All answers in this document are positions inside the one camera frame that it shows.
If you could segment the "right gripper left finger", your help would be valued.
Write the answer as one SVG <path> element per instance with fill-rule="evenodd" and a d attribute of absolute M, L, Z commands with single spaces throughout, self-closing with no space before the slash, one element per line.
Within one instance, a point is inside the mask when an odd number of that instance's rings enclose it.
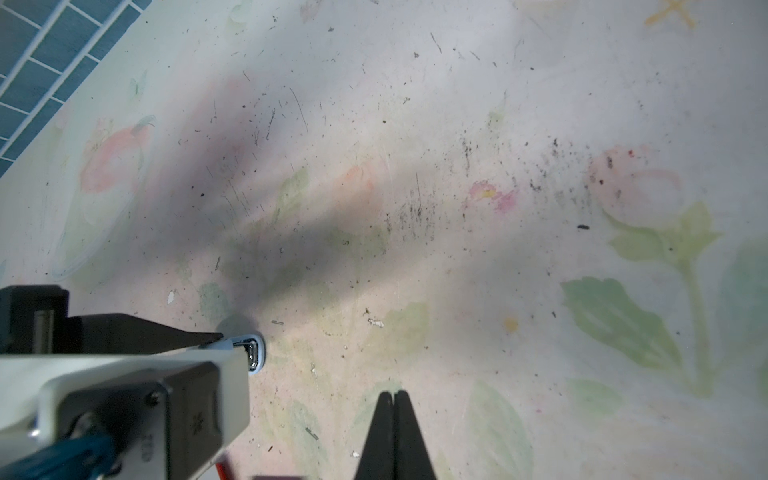
<path fill-rule="evenodd" d="M 390 392 L 377 400 L 355 480 L 393 480 L 395 478 L 394 402 Z"/>

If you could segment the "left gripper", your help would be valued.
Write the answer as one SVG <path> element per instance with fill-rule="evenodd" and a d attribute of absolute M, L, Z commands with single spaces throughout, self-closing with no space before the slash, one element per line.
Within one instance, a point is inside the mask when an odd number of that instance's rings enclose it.
<path fill-rule="evenodd" d="M 67 318 L 69 292 L 58 285 L 1 289 L 1 354 L 52 354 Z M 224 336 L 192 332 L 123 313 L 69 317 L 66 354 L 159 354 L 208 345 Z"/>

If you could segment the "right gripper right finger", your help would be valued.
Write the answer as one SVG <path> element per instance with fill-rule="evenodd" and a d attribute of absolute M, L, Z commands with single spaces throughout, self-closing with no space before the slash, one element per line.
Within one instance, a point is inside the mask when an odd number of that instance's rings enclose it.
<path fill-rule="evenodd" d="M 396 480 L 436 480 L 409 394 L 394 396 L 394 478 Z"/>

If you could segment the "blue mini stapler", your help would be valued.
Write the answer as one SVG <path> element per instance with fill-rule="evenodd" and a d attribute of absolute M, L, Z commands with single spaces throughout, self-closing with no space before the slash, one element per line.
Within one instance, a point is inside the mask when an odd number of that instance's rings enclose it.
<path fill-rule="evenodd" d="M 213 350 L 243 350 L 248 358 L 248 374 L 259 373 L 266 363 L 266 342 L 259 333 L 223 338 L 206 345 Z"/>

